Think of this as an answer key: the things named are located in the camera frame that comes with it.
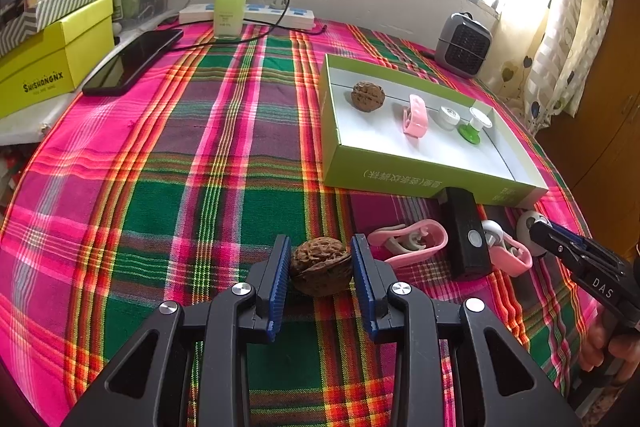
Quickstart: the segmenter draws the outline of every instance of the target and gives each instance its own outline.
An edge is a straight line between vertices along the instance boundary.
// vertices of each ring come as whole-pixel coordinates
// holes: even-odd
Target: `smartphone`
[[[96,71],[82,86],[82,93],[87,96],[125,94],[182,35],[182,30],[143,33]]]

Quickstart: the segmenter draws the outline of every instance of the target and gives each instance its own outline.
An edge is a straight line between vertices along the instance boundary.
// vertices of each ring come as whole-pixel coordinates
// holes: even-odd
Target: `walnut shell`
[[[385,102],[385,92],[371,82],[358,82],[351,91],[351,102],[360,111],[375,111]]]
[[[311,239],[293,252],[289,274],[293,286],[302,293],[332,295],[349,287],[353,276],[351,253],[337,239]]]

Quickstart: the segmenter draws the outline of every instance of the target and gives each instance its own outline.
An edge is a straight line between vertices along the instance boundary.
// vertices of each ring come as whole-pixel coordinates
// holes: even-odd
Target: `yellow box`
[[[0,59],[0,118],[71,92],[113,49],[112,0],[47,26]]]

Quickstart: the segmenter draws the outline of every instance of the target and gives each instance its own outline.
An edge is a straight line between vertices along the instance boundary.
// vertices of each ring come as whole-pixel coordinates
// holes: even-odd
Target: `portable heater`
[[[470,13],[454,13],[445,23],[431,57],[446,70],[470,78],[478,74],[490,45],[487,28],[473,20]]]

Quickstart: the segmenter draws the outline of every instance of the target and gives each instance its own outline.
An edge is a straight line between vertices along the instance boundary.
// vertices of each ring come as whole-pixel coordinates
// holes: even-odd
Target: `tablecloth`
[[[293,245],[321,235],[347,244],[356,232],[438,219],[433,200],[322,184],[317,87],[327,53],[497,107],[549,187],[536,208],[588,233],[554,166],[481,84],[439,69],[411,42],[327,24],[318,36],[277,30],[237,46],[168,53],[124,96],[79,96],[44,140],[0,235],[0,357],[48,425],[61,423],[155,306],[211,299],[244,280],[277,233]],[[184,30],[182,44],[211,38],[205,23]],[[244,36],[263,31],[247,26]],[[507,230],[520,213],[480,211]],[[517,279],[494,271],[453,283],[443,251],[398,277],[433,298],[483,299],[566,392],[595,305],[554,257]],[[252,425],[387,425],[394,348],[368,340],[352,294],[290,293],[276,343],[250,346]],[[190,425],[197,374],[196,364]]]

